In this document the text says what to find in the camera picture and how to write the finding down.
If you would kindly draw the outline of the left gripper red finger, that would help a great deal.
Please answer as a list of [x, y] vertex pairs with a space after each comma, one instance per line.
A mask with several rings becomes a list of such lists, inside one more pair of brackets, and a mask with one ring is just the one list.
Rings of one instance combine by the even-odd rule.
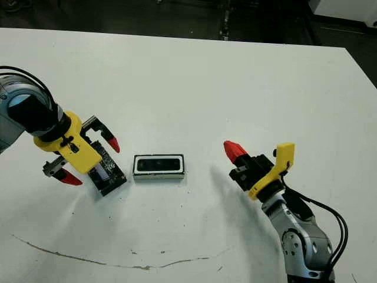
[[59, 182], [65, 183], [68, 185], [73, 185], [73, 186], [82, 185], [82, 181], [80, 181], [77, 177], [75, 177], [69, 171], [65, 170], [63, 167], [55, 168], [54, 178], [57, 179]]
[[83, 123], [83, 136], [86, 132], [92, 129], [94, 131], [99, 131], [101, 137], [117, 152], [120, 152], [120, 147], [117, 138], [112, 134], [108, 127], [102, 123], [100, 120], [87, 120]]

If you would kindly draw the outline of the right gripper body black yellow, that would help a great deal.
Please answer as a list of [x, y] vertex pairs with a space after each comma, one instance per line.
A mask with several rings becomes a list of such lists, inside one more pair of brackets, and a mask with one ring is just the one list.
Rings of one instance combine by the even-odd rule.
[[229, 176], [253, 200], [267, 201], [277, 192], [283, 190], [280, 175], [287, 172], [294, 164], [295, 145], [283, 143], [277, 145], [273, 152], [276, 162], [272, 163], [265, 155], [250, 156], [248, 166], [232, 169]]

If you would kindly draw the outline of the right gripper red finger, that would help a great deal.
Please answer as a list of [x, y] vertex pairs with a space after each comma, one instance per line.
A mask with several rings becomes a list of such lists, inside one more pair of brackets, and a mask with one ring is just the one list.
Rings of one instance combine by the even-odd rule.
[[223, 143], [224, 150], [227, 157], [233, 165], [236, 167], [248, 166], [251, 161], [251, 157], [244, 148], [238, 143], [227, 140]]

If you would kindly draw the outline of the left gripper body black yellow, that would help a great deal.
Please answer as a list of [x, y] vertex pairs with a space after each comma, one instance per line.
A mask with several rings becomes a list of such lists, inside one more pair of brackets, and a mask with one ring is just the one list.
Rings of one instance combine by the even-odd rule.
[[81, 174], [86, 174], [102, 161], [101, 155], [80, 135], [81, 119], [70, 111], [64, 114], [71, 120], [71, 125], [64, 134], [59, 135], [54, 141], [43, 141], [39, 137], [34, 137], [35, 145], [41, 150], [60, 154], [53, 162], [44, 166], [43, 172], [49, 177], [67, 163]]

